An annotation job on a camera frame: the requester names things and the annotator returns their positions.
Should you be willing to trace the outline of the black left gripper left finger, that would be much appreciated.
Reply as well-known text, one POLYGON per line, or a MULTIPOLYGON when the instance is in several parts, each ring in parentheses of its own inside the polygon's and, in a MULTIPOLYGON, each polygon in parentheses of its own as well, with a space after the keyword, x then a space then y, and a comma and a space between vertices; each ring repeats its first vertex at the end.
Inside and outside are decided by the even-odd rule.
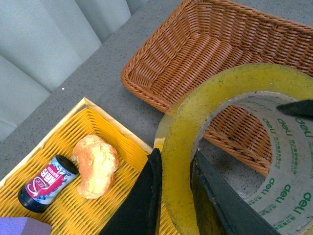
POLYGON ((155 148, 130 193, 100 231, 101 235, 157 235, 162 197, 161 152, 155 148))

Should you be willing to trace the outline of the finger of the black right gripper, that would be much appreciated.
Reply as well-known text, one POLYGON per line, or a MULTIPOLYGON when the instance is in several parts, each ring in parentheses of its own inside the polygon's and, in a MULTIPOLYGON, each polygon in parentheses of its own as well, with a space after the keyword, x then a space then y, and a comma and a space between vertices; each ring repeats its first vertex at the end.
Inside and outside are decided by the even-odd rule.
POLYGON ((279 112, 298 118, 313 119, 313 100, 306 99, 287 104, 281 104, 276 107, 279 112))

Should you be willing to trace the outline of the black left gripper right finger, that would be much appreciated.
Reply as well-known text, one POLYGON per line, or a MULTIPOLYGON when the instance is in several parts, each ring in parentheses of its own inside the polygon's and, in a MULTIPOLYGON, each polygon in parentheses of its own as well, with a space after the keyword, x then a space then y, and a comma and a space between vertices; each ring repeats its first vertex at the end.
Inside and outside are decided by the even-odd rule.
POLYGON ((278 235, 249 206, 206 157, 197 151, 190 167, 190 188, 201 235, 278 235))

